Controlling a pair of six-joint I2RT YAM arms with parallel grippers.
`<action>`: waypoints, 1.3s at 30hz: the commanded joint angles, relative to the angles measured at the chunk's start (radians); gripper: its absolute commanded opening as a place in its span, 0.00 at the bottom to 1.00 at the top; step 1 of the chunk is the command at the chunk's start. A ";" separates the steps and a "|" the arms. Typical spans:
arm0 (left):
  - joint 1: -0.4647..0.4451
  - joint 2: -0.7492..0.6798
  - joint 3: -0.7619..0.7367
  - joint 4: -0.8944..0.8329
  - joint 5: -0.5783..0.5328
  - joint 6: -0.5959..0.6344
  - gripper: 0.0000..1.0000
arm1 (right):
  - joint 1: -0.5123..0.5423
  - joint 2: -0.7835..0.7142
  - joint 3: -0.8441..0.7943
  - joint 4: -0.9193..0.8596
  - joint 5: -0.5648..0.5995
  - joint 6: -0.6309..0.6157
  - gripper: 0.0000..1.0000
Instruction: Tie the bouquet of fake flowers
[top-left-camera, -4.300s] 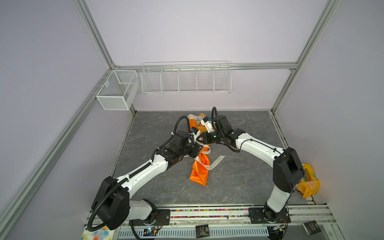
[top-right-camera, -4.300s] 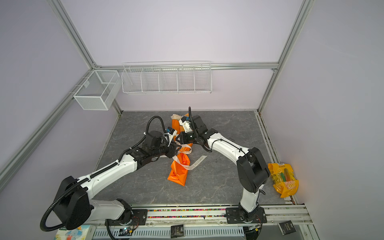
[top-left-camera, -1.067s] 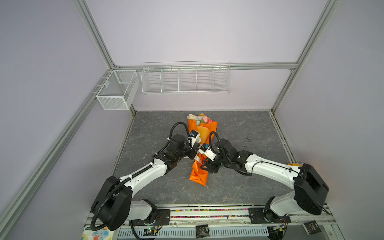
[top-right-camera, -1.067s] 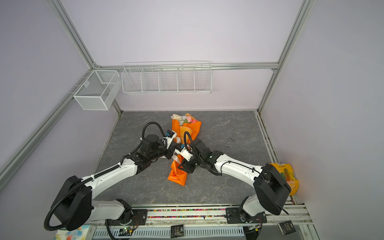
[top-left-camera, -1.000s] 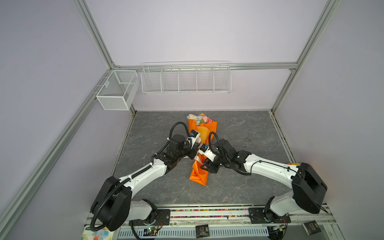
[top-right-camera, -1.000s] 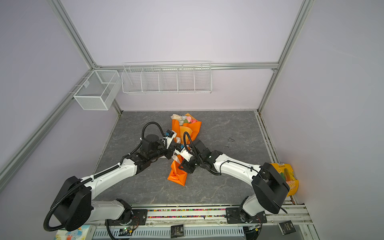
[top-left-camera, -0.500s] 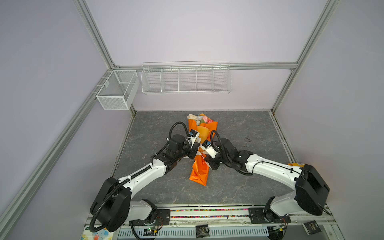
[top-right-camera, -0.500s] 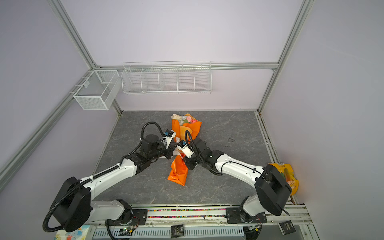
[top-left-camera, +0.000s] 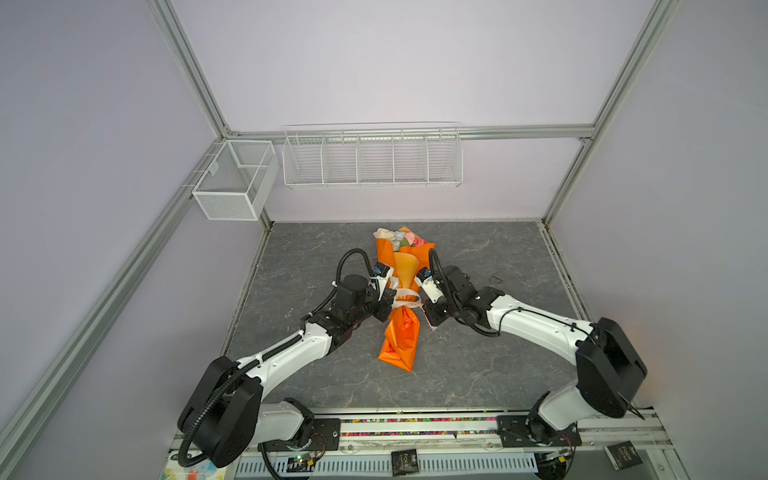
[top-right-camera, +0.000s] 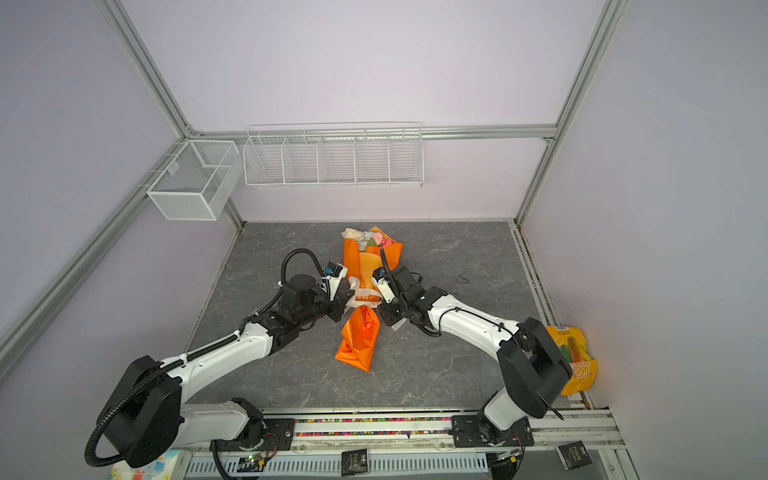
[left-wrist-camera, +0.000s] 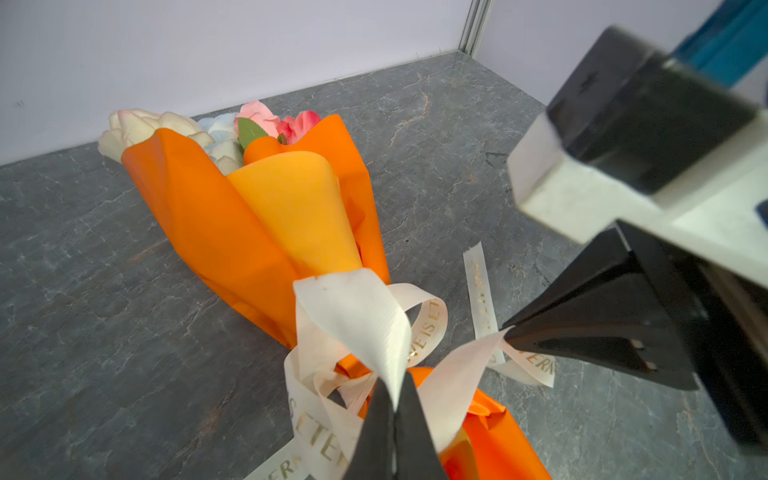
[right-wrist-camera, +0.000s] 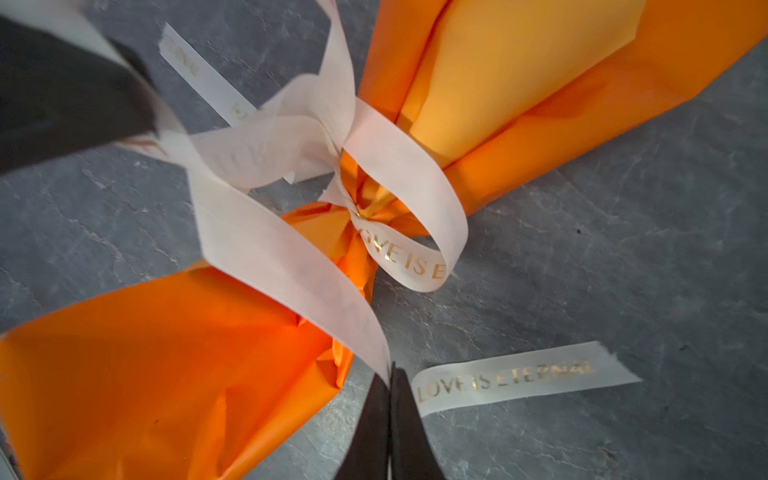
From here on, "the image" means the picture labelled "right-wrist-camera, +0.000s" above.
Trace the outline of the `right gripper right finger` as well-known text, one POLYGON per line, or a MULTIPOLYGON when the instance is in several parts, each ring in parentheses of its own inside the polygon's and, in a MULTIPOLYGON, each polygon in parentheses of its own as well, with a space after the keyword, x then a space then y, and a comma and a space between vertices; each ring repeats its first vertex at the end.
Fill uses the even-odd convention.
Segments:
POLYGON ((429 443, 406 372, 392 366, 390 383, 390 478, 445 480, 429 443))

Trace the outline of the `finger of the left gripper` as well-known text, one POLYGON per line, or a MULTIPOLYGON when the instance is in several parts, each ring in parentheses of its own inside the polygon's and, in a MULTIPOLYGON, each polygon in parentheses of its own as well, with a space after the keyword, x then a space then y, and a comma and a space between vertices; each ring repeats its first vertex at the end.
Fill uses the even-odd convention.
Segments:
POLYGON ((118 62, 2 18, 2 173, 153 130, 145 65, 109 44, 118 62))

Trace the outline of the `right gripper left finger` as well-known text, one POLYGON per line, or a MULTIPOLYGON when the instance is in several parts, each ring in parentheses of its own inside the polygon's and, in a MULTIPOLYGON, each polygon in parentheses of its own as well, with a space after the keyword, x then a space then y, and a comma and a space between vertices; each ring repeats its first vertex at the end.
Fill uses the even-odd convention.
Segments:
POLYGON ((335 480, 387 480, 390 454, 390 390, 373 377, 346 456, 335 480))

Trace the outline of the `orange wrapping paper sheet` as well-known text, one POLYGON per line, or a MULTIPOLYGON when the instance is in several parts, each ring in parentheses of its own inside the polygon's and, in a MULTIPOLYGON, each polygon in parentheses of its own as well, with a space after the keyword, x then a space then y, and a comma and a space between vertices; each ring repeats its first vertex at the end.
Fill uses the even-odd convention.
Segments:
MULTIPOLYGON (((451 479, 767 475, 767 5, 634 39, 447 168, 469 238, 417 293, 324 179, 256 191, 408 373, 597 340, 634 384, 429 415, 451 479)), ((185 171, 117 147, 1 180, 1 423, 25 479, 330 479, 370 369, 201 258, 185 171)))

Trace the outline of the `white ribbon strip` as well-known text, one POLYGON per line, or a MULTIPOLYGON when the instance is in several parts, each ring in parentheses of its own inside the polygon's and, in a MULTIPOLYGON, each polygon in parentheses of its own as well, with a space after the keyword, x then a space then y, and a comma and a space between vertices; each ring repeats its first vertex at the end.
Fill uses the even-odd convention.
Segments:
POLYGON ((338 170, 343 155, 400 200, 435 241, 428 248, 362 217, 340 177, 325 201, 348 210, 368 241, 398 254, 378 263, 402 285, 439 289, 468 238, 445 167, 636 36, 641 1, 382 2, 364 82, 356 85, 337 6, 321 68, 261 107, 244 98, 171 27, 161 55, 227 122, 189 135, 149 86, 153 134, 127 148, 184 167, 205 259, 306 317, 376 374, 390 375, 387 341, 352 282, 249 191, 338 170))

